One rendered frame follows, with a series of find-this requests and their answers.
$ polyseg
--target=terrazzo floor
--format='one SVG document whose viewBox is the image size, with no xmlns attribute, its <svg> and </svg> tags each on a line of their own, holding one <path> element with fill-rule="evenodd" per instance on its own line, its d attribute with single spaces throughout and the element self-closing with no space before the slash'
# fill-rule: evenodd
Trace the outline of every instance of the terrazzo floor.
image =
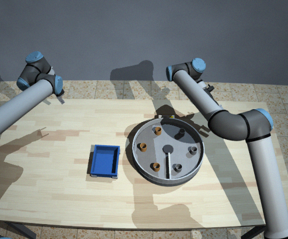
<svg viewBox="0 0 288 239">
<path fill-rule="evenodd" d="M 64 81 L 63 99 L 154 99 L 188 100 L 174 83 L 168 81 Z M 236 83 L 209 83 L 217 101 L 266 102 L 274 120 L 288 170 L 288 86 Z M 16 82 L 0 82 L 0 106 L 20 93 Z M 37 239 L 240 239 L 251 228 L 200 229 L 191 231 L 105 231 L 64 227 L 29 226 Z M 24 239 L 0 221 L 0 235 Z"/>
</svg>

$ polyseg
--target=wooden tabletop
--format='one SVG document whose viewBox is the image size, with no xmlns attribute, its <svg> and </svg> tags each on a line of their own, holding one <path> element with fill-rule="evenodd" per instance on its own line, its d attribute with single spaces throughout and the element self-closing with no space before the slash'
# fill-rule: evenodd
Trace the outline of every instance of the wooden tabletop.
<svg viewBox="0 0 288 239">
<path fill-rule="evenodd" d="M 266 103 L 219 102 L 233 114 Z M 205 145 L 199 172 L 163 187 L 134 168 L 136 131 L 156 115 L 195 127 Z M 272 141 L 288 207 L 288 174 L 275 130 Z M 120 146 L 118 179 L 89 174 L 95 144 Z M 190 101 L 58 100 L 40 103 L 0 139 L 0 220 L 108 229 L 194 229 L 263 225 L 245 141 L 208 132 Z"/>
</svg>

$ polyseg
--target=gray wall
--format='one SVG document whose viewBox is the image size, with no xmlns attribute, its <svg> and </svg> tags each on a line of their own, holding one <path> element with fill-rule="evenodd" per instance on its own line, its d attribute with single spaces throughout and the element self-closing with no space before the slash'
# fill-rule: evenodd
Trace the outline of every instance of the gray wall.
<svg viewBox="0 0 288 239">
<path fill-rule="evenodd" d="M 288 1 L 0 1 L 0 81 L 36 50 L 63 80 L 166 80 L 199 57 L 205 81 L 288 85 Z"/>
</svg>

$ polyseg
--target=blue rectangular container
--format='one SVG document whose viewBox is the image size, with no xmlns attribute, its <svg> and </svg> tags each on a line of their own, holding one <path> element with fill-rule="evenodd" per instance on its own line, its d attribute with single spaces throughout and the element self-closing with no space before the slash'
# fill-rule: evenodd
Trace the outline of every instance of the blue rectangular container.
<svg viewBox="0 0 288 239">
<path fill-rule="evenodd" d="M 95 145 L 91 176 L 118 178 L 119 146 Z"/>
</svg>

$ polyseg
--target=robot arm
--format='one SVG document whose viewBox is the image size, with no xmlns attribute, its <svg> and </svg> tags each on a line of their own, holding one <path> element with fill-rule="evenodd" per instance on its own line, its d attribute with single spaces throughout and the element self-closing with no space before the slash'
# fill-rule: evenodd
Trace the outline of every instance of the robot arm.
<svg viewBox="0 0 288 239">
<path fill-rule="evenodd" d="M 205 62 L 195 58 L 192 62 L 168 66 L 166 75 L 207 119 L 215 135 L 234 141 L 246 140 L 266 221 L 264 236 L 288 238 L 288 210 L 270 135 L 273 119 L 264 109 L 238 115 L 224 110 L 210 97 L 209 88 L 200 79 L 205 68 Z"/>
<path fill-rule="evenodd" d="M 0 134 L 52 94 L 64 103 L 62 78 L 54 74 L 43 55 L 35 51 L 25 61 L 27 65 L 17 81 L 23 92 L 0 107 Z"/>
</svg>

